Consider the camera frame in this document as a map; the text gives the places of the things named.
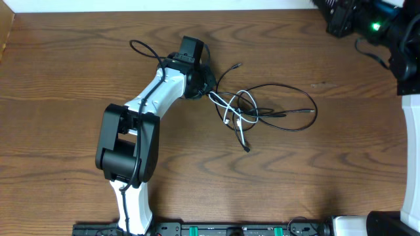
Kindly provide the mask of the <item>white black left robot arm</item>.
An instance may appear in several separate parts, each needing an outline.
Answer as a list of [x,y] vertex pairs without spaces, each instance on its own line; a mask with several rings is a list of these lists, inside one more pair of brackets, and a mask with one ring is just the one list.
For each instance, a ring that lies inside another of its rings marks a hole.
[[215,82],[208,64],[167,58],[136,98],[105,109],[95,165],[114,189],[122,234],[144,235],[152,223],[148,181],[157,165],[161,119],[177,99],[199,99]]

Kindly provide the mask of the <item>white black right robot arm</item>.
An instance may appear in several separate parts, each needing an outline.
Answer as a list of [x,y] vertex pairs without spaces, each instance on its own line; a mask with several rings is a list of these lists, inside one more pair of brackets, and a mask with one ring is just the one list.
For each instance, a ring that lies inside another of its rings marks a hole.
[[400,210],[329,217],[319,235],[419,234],[419,2],[313,1],[328,34],[340,39],[357,33],[361,41],[389,51],[387,61],[365,56],[389,70],[395,81],[395,106],[406,130],[406,181]]

